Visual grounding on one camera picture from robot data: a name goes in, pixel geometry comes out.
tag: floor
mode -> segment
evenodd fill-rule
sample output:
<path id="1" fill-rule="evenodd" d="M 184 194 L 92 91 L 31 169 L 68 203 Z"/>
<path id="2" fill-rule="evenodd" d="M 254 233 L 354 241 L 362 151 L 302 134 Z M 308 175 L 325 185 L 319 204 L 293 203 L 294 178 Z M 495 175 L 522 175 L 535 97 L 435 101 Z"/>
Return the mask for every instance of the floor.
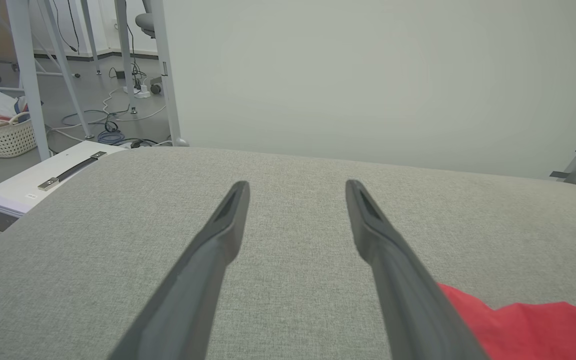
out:
<path id="1" fill-rule="evenodd" d="M 50 59 L 39 59 L 38 61 L 47 71 L 57 71 L 57 68 Z M 160 73 L 157 60 L 137 59 L 137 63 L 141 71 L 148 76 L 154 77 Z M 90 62 L 70 61 L 69 64 L 73 73 L 81 74 L 81 77 L 75 78 L 74 80 L 82 110 L 102 110 L 102 101 L 108 98 L 108 93 L 123 85 L 123 83 L 119 83 L 117 78 L 110 78 L 108 75 L 110 68 L 119 70 L 123 68 L 121 57 L 111 56 L 100 60 L 102 75 L 96 74 L 96 69 Z M 18 86 L 19 73 L 14 72 L 9 63 L 0 63 L 0 76 L 2 77 L 0 86 Z M 54 76 L 38 76 L 38 81 L 41 101 L 43 102 L 43 118 L 46 125 L 52 127 L 63 126 L 61 123 L 62 118 L 75 112 L 64 79 Z M 8 93 L 8 95 L 20 96 L 21 93 Z M 128 107 L 128 94 L 120 89 L 112 94 L 112 99 L 107 103 L 109 105 L 108 111 L 110 112 L 125 110 Z M 138 119 L 149 116 L 161 109 L 165 105 L 165 101 L 162 94 L 158 94 L 149 98 L 138 99 L 136 104 L 137 114 L 132 115 L 126 113 L 119 116 L 119 118 Z M 87 112 L 85 116 L 88 121 L 93 121 L 101 117 L 98 112 Z M 76 117 L 72 117 L 67 121 L 75 124 L 77 119 Z M 165 141 L 170 135 L 167 112 L 165 110 L 143 120 L 121 122 L 119 123 L 119 129 L 127 138 Z M 99 134 L 103 130 L 103 126 L 96 125 L 91 127 L 91 130 L 94 134 Z M 66 130 L 65 132 L 76 138 L 83 139 L 84 137 L 84 132 L 81 127 Z M 77 143 L 78 142 L 73 139 L 54 132 L 52 132 L 48 138 L 48 145 L 55 151 L 65 150 Z M 38 164 L 38 162 L 39 152 L 36 148 L 18 157 L 0 159 L 0 182 Z"/>

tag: white basket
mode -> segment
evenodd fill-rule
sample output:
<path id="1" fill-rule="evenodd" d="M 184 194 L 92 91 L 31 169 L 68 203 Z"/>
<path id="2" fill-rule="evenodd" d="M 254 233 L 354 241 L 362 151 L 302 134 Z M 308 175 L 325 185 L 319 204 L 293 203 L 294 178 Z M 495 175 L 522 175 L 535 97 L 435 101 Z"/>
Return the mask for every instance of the white basket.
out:
<path id="1" fill-rule="evenodd" d="M 21 112 L 11 119 L 28 114 Z M 22 123 L 0 126 L 0 158 L 14 158 L 37 147 L 30 119 Z"/>

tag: white panel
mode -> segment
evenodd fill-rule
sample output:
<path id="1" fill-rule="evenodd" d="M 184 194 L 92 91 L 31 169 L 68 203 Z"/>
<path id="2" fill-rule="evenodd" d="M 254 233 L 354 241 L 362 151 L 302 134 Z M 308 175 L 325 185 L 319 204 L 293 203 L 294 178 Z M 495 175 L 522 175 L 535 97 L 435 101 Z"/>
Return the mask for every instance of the white panel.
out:
<path id="1" fill-rule="evenodd" d="M 574 156 L 576 1 L 164 6 L 191 146 L 529 178 Z"/>

